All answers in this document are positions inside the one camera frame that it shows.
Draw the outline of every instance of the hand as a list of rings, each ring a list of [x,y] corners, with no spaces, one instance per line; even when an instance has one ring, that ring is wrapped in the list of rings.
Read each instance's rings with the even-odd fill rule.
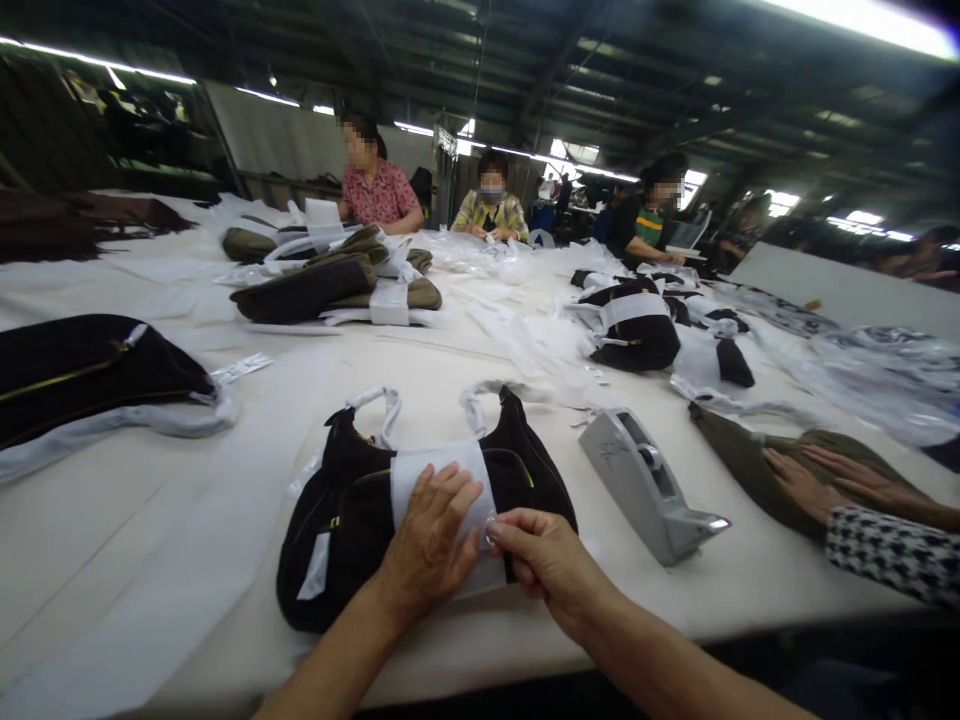
[[[856,507],[829,485],[824,485],[816,476],[793,458],[785,457],[776,450],[767,448],[763,457],[773,467],[775,477],[784,491],[793,498],[807,515],[824,527],[830,522],[833,511],[840,507]]]
[[[941,527],[939,520],[944,516],[958,514],[956,510],[934,502],[913,488],[888,480],[866,465],[843,455],[813,445],[805,447],[804,452],[811,460],[834,473],[837,476],[834,482],[839,487],[869,500],[879,510],[934,527]]]
[[[578,644],[591,615],[619,591],[560,515],[517,508],[497,515],[487,530],[494,557],[513,553],[513,571],[524,593],[543,599],[560,629]]]
[[[457,535],[482,490],[456,463],[436,475],[427,465],[417,478],[400,529],[370,581],[398,627],[406,629],[453,597],[473,570],[478,532],[467,533],[459,548]]]
[[[497,242],[507,242],[507,240],[513,238],[513,230],[504,230],[503,228],[495,228],[490,234]]]

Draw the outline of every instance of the houndstooth sleeve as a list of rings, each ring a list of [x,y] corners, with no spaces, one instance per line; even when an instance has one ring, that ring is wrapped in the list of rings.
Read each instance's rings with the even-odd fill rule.
[[[960,610],[960,535],[865,508],[838,508],[827,559],[924,602]]]

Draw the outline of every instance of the pink floral shirt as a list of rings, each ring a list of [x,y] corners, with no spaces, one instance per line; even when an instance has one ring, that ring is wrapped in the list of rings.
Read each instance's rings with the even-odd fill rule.
[[[363,225],[394,223],[420,204],[403,170],[386,160],[380,160],[372,186],[362,172],[347,165],[343,202]]]

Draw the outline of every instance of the ceiling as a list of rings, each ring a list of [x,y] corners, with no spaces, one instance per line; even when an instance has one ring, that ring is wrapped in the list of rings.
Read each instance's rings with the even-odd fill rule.
[[[0,34],[635,172],[672,148],[900,224],[960,218],[954,63],[750,0],[54,0]]]

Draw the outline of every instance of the white partition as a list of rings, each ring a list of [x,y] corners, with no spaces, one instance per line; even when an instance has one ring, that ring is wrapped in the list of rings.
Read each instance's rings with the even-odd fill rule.
[[[817,312],[841,325],[901,325],[960,343],[960,295],[921,283],[766,243],[730,279],[797,305],[818,300]]]
[[[223,129],[237,170],[269,174],[288,180],[308,180],[332,173],[343,178],[347,151],[337,120],[312,110],[270,102],[249,93],[204,83]],[[407,177],[417,167],[433,164],[433,138],[380,127],[390,162]]]

